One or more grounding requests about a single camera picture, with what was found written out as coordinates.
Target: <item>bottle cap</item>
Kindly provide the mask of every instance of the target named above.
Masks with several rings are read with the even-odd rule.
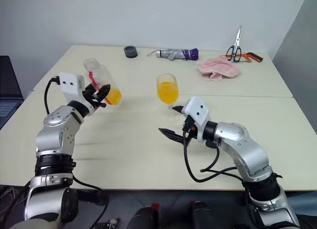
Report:
[[[127,46],[123,50],[125,56],[128,58],[135,58],[138,56],[137,49],[134,46]]]

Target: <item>pink cloth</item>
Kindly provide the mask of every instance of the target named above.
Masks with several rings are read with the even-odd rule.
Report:
[[[228,61],[227,57],[218,57],[200,62],[198,68],[201,78],[206,81],[220,81],[222,76],[233,78],[240,74],[237,66]]]

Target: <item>floor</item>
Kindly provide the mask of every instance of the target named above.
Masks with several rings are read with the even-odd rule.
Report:
[[[245,207],[239,205],[241,195],[241,192],[232,191],[108,191],[109,205],[100,222],[119,218],[117,229],[125,229],[140,208],[150,206],[152,203],[159,203],[158,214],[161,229],[190,229],[188,217],[190,202],[204,201],[214,211],[214,216],[217,221],[221,222],[223,229],[231,229],[234,224],[247,224],[253,229]],[[317,192],[293,194],[290,202],[296,213],[317,216]],[[6,204],[5,199],[1,200],[0,208],[3,209]],[[7,221],[6,228],[23,220],[23,209],[23,203],[14,209]],[[87,229],[102,209],[102,206],[94,203],[79,202],[78,216],[64,228]]]

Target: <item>tabletop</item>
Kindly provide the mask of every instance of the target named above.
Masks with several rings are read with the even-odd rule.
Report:
[[[162,73],[176,76],[179,93],[182,95],[218,95],[218,96],[262,96],[292,97],[283,79],[266,53],[257,53],[263,57],[258,63],[235,63],[241,74],[235,78],[221,81],[204,81],[198,71],[197,61],[157,58],[147,54],[155,49],[137,48],[136,58],[127,58],[123,47],[72,46],[51,70],[40,80],[34,90],[44,91],[54,75],[60,72],[73,72],[85,75],[83,61],[94,57],[104,64],[123,95],[154,96],[156,94],[156,77]],[[225,52],[200,51],[199,61],[225,55]]]
[[[183,105],[190,96],[179,96]],[[202,96],[212,121],[237,122],[266,150],[278,182],[285,190],[317,190],[317,136],[293,98]],[[66,104],[59,92],[49,94],[53,111]],[[125,96],[117,106],[98,109],[85,118],[75,138],[74,175],[104,189],[241,190],[241,183],[220,175],[196,183],[188,175],[181,144],[158,128],[181,133],[184,117],[166,117],[166,105],[154,96]],[[34,176],[36,135],[46,116],[43,93],[34,91],[0,131],[0,184],[24,185]],[[192,140],[189,163],[200,173],[215,157],[215,150]],[[217,170],[234,166],[220,152]]]

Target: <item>wine glass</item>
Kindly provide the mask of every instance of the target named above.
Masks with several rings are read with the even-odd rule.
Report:
[[[169,117],[174,117],[173,103],[178,98],[176,78],[172,74],[161,74],[157,77],[157,91],[159,99],[167,104]]]

